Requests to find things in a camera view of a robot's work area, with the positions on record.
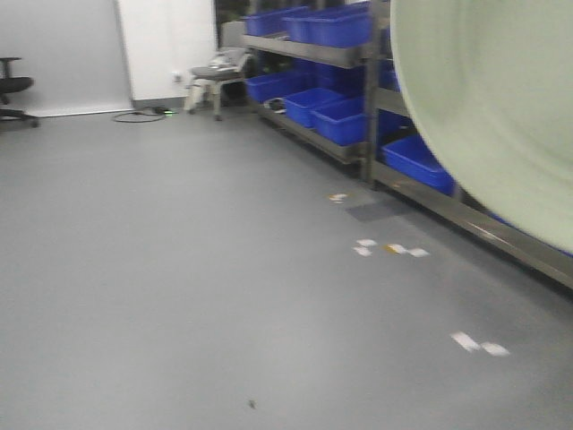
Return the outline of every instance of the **baseboard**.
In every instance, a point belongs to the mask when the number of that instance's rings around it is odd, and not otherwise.
[[[182,108],[185,97],[172,97],[169,99],[145,99],[132,100],[133,108],[141,109],[155,106],[165,106],[166,108]]]

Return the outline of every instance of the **gray floor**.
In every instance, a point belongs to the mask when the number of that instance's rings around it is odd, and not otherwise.
[[[0,202],[2,430],[573,428],[567,294],[240,109],[10,125]]]

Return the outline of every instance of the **shelf post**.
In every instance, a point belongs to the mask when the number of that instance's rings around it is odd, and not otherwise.
[[[363,181],[366,181],[371,185],[373,184],[372,163],[376,160],[376,142],[378,139],[378,109],[376,108],[376,92],[378,90],[378,74],[380,67],[381,18],[384,18],[381,16],[379,2],[381,2],[381,0],[372,0],[370,4],[370,14],[372,16],[372,41],[369,47],[370,52],[367,56],[366,86],[364,88],[365,111],[369,118],[367,121],[368,129],[366,130],[366,141],[370,144],[366,148],[367,153],[364,154],[361,178]]]

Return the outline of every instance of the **paper debris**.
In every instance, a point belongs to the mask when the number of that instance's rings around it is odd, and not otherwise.
[[[378,244],[378,242],[372,239],[361,239],[357,240],[356,243],[359,244],[360,246],[365,246],[365,247],[376,246]]]
[[[389,245],[385,245],[384,249],[386,251],[388,251],[389,253],[394,253],[394,254],[408,254],[408,250],[405,249],[404,246],[402,245],[398,245],[398,244],[389,244]]]
[[[475,340],[470,338],[467,334],[463,333],[462,331],[450,334],[450,337],[457,343],[459,343],[459,346],[465,349],[467,352],[474,352],[482,349],[482,345],[477,343]]]
[[[430,253],[422,248],[415,248],[410,250],[410,255],[413,255],[416,258],[420,258],[430,255]]]
[[[509,355],[509,351],[497,343],[485,342],[482,344],[482,348],[494,357],[507,357]]]
[[[338,193],[329,195],[329,200],[334,203],[342,203],[344,199],[348,197],[346,193]]]
[[[370,257],[372,255],[372,251],[368,248],[363,247],[363,246],[355,246],[352,249],[354,249],[362,257]]]

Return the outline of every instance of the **blue plastic bin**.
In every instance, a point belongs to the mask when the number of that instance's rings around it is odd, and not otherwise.
[[[265,74],[246,80],[247,92],[251,98],[262,103],[275,97],[283,97],[288,94],[309,88],[308,77],[305,73],[282,72]]]
[[[340,146],[362,142],[366,135],[364,97],[337,101],[313,110],[318,134]]]
[[[330,64],[317,63],[314,66],[316,74],[330,79],[360,79],[364,78],[366,68],[363,65],[354,67],[352,69],[344,69]]]
[[[379,85],[387,90],[400,91],[400,84],[398,83],[398,76],[396,75],[396,71],[381,71]]]
[[[326,47],[355,47],[371,38],[372,18],[363,13],[325,14],[308,18],[312,25],[312,43]]]
[[[383,139],[390,133],[397,132],[401,127],[412,125],[412,120],[387,110],[378,111],[378,138]]]
[[[307,12],[283,18],[288,38],[293,42],[312,43],[311,23],[306,18],[316,14],[316,12]]]
[[[419,134],[386,145],[386,164],[444,194],[454,191],[454,178],[432,155]]]
[[[324,88],[312,88],[285,97],[286,116],[307,128],[314,127],[314,117],[311,111],[342,99],[344,96]]]
[[[279,33],[286,28],[283,18],[308,13],[308,11],[309,8],[307,6],[299,6],[245,16],[246,33],[251,36],[266,36],[267,34]]]
[[[329,7],[321,11],[299,13],[296,16],[287,16],[282,20],[285,23],[288,37],[293,42],[314,43],[313,26],[309,18],[329,16],[336,13],[349,14],[367,12],[370,2],[346,4],[343,6]]]
[[[358,97],[364,95],[364,79],[340,80],[323,76],[315,76],[316,84],[321,88],[333,90],[345,97]]]
[[[347,97],[358,97],[364,94],[365,68],[343,69],[328,64],[315,66],[319,87],[344,94]]]
[[[316,63],[314,63],[313,61],[309,61],[309,60],[303,60],[300,58],[295,58],[293,60],[293,67],[297,73],[304,75],[304,79],[306,82],[306,88],[305,89],[314,88],[317,86],[316,76],[314,73]]]

